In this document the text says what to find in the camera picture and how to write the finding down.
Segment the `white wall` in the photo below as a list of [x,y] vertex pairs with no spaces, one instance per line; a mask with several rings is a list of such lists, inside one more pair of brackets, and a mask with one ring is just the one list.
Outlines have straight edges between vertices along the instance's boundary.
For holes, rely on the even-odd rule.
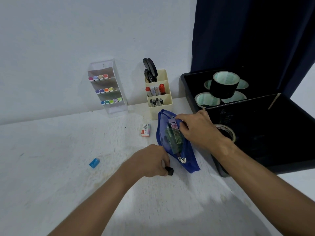
[[146,101],[144,57],[183,96],[196,1],[1,0],[0,124],[101,109],[87,68],[109,58],[128,104]]
[[315,118],[315,64],[305,75],[291,100]]

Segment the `left hand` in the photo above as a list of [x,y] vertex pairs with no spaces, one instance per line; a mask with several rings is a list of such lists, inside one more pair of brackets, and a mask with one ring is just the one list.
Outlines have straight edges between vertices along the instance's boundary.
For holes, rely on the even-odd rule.
[[168,172],[162,166],[169,167],[169,156],[162,146],[151,144],[144,149],[134,153],[131,158],[123,164],[137,170],[140,177],[167,176]]

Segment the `hand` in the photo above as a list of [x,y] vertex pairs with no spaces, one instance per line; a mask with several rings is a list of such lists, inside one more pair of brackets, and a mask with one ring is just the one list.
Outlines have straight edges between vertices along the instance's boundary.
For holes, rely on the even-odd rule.
[[213,125],[205,110],[200,110],[196,114],[179,114],[175,118],[187,124],[185,126],[181,122],[179,126],[179,130],[187,140],[211,153],[220,142],[229,140]]
[[143,176],[167,176],[168,172],[163,168],[162,161],[164,161],[166,167],[169,167],[169,156],[165,149],[162,146],[151,144],[134,153],[123,164],[135,169],[140,178]]

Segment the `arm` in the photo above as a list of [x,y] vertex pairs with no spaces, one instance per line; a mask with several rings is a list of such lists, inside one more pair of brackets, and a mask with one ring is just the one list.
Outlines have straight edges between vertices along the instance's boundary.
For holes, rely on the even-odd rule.
[[126,192],[143,176],[167,176],[169,157],[162,146],[137,151],[89,198],[81,203],[49,236],[101,235]]
[[315,202],[242,152],[212,124],[204,110],[177,115],[180,131],[208,150],[284,235],[314,235]]

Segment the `white table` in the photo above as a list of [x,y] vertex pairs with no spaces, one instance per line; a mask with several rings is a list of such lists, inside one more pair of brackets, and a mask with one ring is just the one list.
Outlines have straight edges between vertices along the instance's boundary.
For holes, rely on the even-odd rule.
[[[191,113],[185,98],[174,99],[174,112]],[[143,123],[152,124],[149,138],[140,136]],[[156,127],[145,103],[116,118],[100,110],[0,126],[0,234],[48,234],[135,151],[156,143]],[[198,172],[171,158],[172,177],[137,182],[104,235],[280,235],[208,154],[195,155]],[[280,177],[315,199],[315,170]]]

